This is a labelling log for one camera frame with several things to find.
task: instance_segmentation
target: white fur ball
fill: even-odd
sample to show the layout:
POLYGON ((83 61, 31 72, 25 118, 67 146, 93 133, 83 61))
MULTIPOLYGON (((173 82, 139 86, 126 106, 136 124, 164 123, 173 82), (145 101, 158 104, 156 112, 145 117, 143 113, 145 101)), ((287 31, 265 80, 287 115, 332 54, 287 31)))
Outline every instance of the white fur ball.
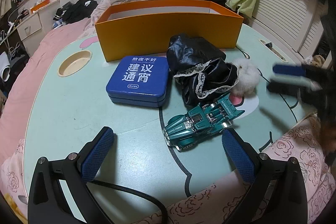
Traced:
POLYGON ((260 72, 251 60, 237 58, 232 62, 238 68, 238 83, 231 89, 237 96, 250 94, 254 91, 260 80, 260 72))

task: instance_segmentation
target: blue gripper pad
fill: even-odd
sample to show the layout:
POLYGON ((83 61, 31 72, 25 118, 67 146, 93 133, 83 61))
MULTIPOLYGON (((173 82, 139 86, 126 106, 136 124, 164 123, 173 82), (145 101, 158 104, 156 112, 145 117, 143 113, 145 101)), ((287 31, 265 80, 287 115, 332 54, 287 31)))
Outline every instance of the blue gripper pad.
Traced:
POLYGON ((113 130, 107 127, 97 144, 82 163, 81 176, 84 182, 92 181, 95 178, 101 164, 113 145, 113 140, 113 130))
POLYGON ((296 65, 274 65, 273 72, 281 75, 306 76, 306 70, 296 65))
POLYGON ((255 166, 230 130, 223 131, 222 143, 242 179, 252 184, 255 180, 255 166))

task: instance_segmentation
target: open cardboard box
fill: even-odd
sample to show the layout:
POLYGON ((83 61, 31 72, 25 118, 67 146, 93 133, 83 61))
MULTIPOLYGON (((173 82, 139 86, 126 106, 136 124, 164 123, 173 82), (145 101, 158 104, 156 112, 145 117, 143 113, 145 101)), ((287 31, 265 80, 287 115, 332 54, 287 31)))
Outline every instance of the open cardboard box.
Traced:
POLYGON ((145 0, 110 6, 95 24, 107 62, 127 55, 166 52, 170 37, 204 37, 234 48, 243 17, 210 1, 145 0))

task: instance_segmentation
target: blue tin box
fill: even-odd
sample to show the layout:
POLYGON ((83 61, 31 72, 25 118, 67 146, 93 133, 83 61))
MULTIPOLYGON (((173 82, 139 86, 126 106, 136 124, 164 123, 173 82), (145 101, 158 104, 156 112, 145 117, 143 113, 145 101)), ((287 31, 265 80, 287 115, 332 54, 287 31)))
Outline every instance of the blue tin box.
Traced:
POLYGON ((160 107, 166 98, 169 66, 165 57, 126 56, 106 91, 114 103, 160 107))

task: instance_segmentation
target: green toy car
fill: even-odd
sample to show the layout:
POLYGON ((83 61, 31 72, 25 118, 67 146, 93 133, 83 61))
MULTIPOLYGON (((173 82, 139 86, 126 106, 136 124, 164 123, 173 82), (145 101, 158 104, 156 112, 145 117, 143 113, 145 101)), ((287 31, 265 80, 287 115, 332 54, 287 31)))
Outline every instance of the green toy car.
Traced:
POLYGON ((199 104, 185 115, 172 117, 162 130, 167 145, 182 151, 230 127, 231 120, 245 111, 237 110, 230 102, 229 95, 230 92, 224 93, 212 104, 199 104))

